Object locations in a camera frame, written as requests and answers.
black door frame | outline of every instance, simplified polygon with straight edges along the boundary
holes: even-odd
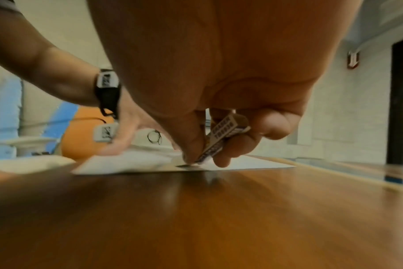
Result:
[[[403,40],[392,46],[387,164],[403,164]]]

fire alarm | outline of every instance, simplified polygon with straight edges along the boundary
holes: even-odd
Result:
[[[348,69],[355,69],[360,64],[360,52],[348,52]]]

sleeve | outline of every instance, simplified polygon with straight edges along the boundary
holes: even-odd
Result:
[[[14,0],[0,0],[0,9],[20,13],[18,8],[16,7],[16,4],[14,3]]]

white paper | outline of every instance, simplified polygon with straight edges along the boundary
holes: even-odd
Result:
[[[93,156],[72,171],[76,175],[109,175],[117,173],[189,172],[247,169],[290,168],[288,164],[241,156],[226,168],[219,168],[210,160],[202,165],[177,167],[183,164],[181,152],[167,149],[132,148],[117,156]]]

black wristband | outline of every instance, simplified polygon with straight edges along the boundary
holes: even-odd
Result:
[[[119,119],[118,104],[122,85],[113,70],[101,69],[95,83],[95,96],[100,102],[100,111],[103,116],[112,116]]]

